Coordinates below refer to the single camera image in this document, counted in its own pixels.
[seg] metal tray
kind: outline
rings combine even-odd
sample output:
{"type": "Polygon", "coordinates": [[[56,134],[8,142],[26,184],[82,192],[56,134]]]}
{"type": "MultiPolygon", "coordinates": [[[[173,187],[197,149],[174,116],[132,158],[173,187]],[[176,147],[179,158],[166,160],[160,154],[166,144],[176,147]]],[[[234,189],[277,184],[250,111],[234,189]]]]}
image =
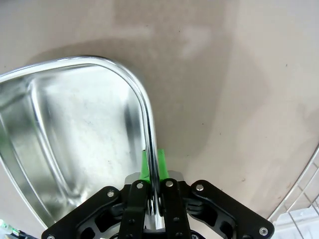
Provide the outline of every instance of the metal tray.
{"type": "Polygon", "coordinates": [[[158,176],[148,96],[109,59],[63,58],[1,75],[0,122],[2,163],[47,227],[104,186],[122,188],[144,149],[158,176]]]}

